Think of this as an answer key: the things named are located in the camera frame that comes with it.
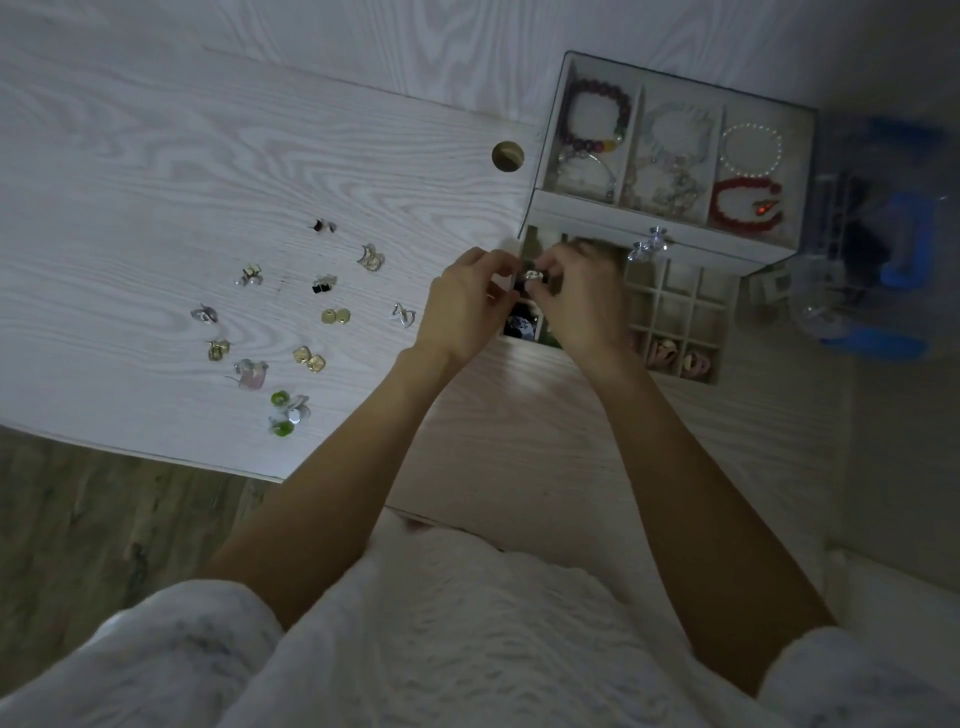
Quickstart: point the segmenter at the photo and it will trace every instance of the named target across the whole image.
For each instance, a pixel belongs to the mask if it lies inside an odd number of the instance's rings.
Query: jewelry box knob
[[[627,253],[628,262],[639,263],[645,260],[650,260],[650,258],[660,251],[665,251],[667,248],[669,248],[670,243],[676,242],[676,240],[667,237],[666,228],[662,228],[660,226],[651,228],[650,234],[645,237],[648,239],[637,240],[630,252]]]

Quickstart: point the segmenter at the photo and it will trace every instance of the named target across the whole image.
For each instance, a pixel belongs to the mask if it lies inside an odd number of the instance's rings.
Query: white pearl bracelet
[[[769,134],[777,142],[777,158],[774,159],[773,163],[764,170],[757,171],[756,169],[747,169],[746,167],[741,167],[738,164],[734,164],[730,157],[727,156],[727,137],[738,131],[757,131],[762,133]],[[740,177],[770,177],[774,173],[774,170],[780,166],[780,162],[783,159],[783,134],[778,132],[773,127],[768,127],[765,124],[757,124],[752,121],[744,122],[743,124],[735,124],[728,129],[725,129],[723,132],[723,143],[720,145],[720,161],[723,163],[727,169],[733,172]]]

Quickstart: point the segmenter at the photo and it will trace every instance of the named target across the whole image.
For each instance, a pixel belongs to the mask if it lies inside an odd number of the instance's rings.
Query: purple beaded bracelet
[[[570,130],[569,124],[567,123],[567,116],[570,114],[570,107],[578,93],[593,93],[597,96],[606,96],[616,102],[620,112],[616,117],[616,126],[613,128],[612,139],[581,139]],[[574,81],[567,88],[564,104],[560,110],[560,123],[557,134],[566,146],[573,148],[574,152],[592,152],[594,154],[612,152],[620,145],[620,142],[623,141],[628,126],[630,126],[630,97],[623,92],[620,86],[596,81],[595,79],[580,79],[579,81]]]

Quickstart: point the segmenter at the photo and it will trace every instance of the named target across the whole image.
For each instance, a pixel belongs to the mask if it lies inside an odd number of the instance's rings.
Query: clear plastic container
[[[938,338],[952,339],[938,325],[932,283],[956,160],[941,130],[822,118],[802,244],[787,263],[790,314],[801,329],[888,360],[924,358]]]

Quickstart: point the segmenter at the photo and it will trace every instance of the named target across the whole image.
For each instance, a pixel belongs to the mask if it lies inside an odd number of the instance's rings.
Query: sweater sleeve
[[[960,726],[960,705],[836,627],[783,650],[757,700],[796,728]]]
[[[0,701],[0,728],[216,725],[283,631],[247,587],[186,581],[109,619]]]

